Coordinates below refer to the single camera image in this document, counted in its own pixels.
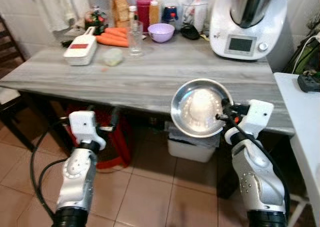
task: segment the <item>metal bowl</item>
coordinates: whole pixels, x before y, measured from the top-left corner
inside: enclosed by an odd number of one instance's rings
[[[198,78],[182,85],[171,102],[171,118],[184,134],[195,138],[206,138],[219,133],[225,124],[216,119],[222,114],[222,99],[233,99],[220,83]]]

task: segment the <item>purple bowl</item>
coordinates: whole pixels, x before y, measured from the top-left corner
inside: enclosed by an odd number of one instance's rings
[[[156,23],[148,27],[151,38],[158,43],[163,43],[172,38],[175,27],[167,23]]]

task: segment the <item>food processor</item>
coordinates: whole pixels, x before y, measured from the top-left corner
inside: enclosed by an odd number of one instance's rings
[[[273,49],[287,14],[287,0],[215,0],[210,44],[222,57],[258,60]]]

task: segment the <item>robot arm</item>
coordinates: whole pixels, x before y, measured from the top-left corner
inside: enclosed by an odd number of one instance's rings
[[[247,210],[251,227],[285,227],[286,193],[284,183],[275,174],[271,157],[266,155],[257,144],[248,139],[256,139],[271,116],[273,104],[250,100],[249,105],[234,105],[224,103],[223,113],[227,116],[217,116],[221,120],[239,118],[238,127],[246,135],[239,132],[234,126],[225,133],[225,140],[233,146],[232,165],[240,184],[240,192]]]
[[[52,227],[85,227],[93,197],[97,154],[106,146],[97,130],[95,112],[76,111],[69,115],[71,131],[79,147],[74,149],[62,168],[63,184],[57,201]],[[112,112],[112,132],[118,122],[118,109]]]

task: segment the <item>kitchen counter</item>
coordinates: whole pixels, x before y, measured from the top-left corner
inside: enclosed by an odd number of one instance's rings
[[[224,59],[204,39],[180,35],[166,43],[143,41],[144,56],[128,56],[118,66],[104,64],[109,46],[99,44],[88,66],[69,66],[65,49],[45,49],[0,80],[0,86],[46,96],[134,108],[144,112],[170,113],[177,89],[196,78],[223,84],[235,102],[250,99],[271,102],[274,111],[268,131],[293,135],[294,128],[266,59],[244,62]]]

